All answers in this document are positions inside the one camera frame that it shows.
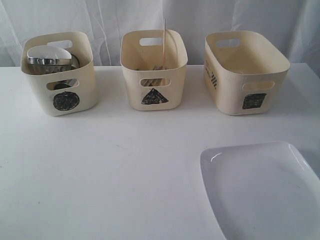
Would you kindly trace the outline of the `steel table knife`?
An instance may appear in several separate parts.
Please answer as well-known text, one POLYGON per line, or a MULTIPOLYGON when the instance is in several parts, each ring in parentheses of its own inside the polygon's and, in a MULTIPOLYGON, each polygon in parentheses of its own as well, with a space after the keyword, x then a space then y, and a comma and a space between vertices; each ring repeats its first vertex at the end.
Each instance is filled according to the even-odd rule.
MULTIPOLYGON (((153 71, 159 71, 163 70, 163 66, 154 66, 152 69, 153 71)), ((153 79, 148 79, 147 82, 145 83, 145 86, 147 87, 156 87, 160 86, 162 84, 162 78, 153 78, 153 79)))

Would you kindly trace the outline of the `steel mug with handle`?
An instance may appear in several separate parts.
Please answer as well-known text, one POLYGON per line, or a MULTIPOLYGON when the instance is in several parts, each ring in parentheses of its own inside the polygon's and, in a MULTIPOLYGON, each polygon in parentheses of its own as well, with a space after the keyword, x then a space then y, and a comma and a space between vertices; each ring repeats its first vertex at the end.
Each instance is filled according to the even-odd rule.
MULTIPOLYGON (((72 59, 71 69, 72 70, 78 69, 80 67, 80 61, 78 60, 78 58, 74 54, 71 54, 71 59, 72 59)), ((54 82, 53 90, 71 88, 76 86, 78 83, 79 81, 75 78, 61 80, 58 82, 54 82)))

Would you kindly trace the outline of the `small white ceramic bowl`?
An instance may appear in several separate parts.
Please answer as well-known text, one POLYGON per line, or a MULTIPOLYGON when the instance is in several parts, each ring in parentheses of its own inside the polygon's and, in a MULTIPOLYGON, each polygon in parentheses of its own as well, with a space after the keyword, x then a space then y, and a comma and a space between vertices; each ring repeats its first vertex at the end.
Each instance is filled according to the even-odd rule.
POLYGON ((28 58, 40 58, 40 59, 68 59, 72 58, 70 52, 61 47, 50 45, 39 45, 30 48, 27 51, 28 58))

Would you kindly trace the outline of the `large white square plate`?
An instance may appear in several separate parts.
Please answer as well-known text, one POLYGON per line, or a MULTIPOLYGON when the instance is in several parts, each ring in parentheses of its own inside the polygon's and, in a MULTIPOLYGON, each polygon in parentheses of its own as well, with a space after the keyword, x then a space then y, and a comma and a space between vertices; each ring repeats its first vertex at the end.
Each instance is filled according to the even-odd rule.
POLYGON ((200 170, 225 239, 319 239, 320 180, 292 144, 208 148, 200 170))

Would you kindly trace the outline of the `stainless steel bowl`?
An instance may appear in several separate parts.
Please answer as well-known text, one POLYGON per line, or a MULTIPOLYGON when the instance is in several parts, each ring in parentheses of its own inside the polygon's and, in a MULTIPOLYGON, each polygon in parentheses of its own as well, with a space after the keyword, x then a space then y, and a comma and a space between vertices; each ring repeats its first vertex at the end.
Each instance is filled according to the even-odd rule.
POLYGON ((27 58, 27 65, 33 75, 46 75, 69 71, 72 68, 72 63, 71 58, 27 58))

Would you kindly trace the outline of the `cream bin with triangle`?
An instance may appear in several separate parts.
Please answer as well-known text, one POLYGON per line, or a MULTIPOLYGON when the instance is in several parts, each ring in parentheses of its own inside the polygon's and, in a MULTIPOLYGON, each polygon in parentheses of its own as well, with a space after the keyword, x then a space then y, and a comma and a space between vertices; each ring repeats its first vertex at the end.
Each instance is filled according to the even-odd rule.
POLYGON ((137 30, 122 38, 120 64, 132 108, 170 110, 182 101, 188 55, 170 29, 137 30))

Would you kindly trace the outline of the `cream bin with circle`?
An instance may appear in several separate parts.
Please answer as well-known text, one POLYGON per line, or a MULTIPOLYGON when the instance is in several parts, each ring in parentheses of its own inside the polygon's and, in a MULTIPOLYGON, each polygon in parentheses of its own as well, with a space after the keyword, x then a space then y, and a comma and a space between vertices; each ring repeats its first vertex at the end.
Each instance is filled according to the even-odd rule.
POLYGON ((50 116, 61 116, 90 109, 97 103, 98 91, 93 60, 87 35, 80 31, 68 31, 29 39, 23 48, 20 67, 42 110, 50 116), (67 50, 78 58, 80 67, 51 74, 32 74, 27 63, 27 51, 32 47, 44 45, 67 50), (78 84, 53 90, 54 83, 69 79, 77 79, 78 84))

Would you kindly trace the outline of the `cream bin with square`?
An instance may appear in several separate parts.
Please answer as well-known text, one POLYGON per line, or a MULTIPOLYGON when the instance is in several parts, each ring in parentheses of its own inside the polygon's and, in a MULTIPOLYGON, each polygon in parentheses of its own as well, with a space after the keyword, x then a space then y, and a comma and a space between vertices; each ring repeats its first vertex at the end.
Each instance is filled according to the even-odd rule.
POLYGON ((224 114, 267 112, 290 67, 289 60, 257 32, 216 32, 205 38, 203 78, 224 114))

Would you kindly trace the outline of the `white curtain backdrop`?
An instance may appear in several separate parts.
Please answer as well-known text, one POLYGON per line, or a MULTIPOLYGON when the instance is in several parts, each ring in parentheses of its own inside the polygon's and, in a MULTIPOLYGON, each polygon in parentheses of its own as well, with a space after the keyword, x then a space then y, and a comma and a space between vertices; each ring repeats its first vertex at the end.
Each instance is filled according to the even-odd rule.
POLYGON ((320 70, 317 0, 3 0, 0 64, 18 66, 30 38, 81 31, 95 65, 117 66, 126 33, 163 26, 182 36, 191 65, 203 62, 208 34, 249 30, 265 36, 291 62, 320 70))

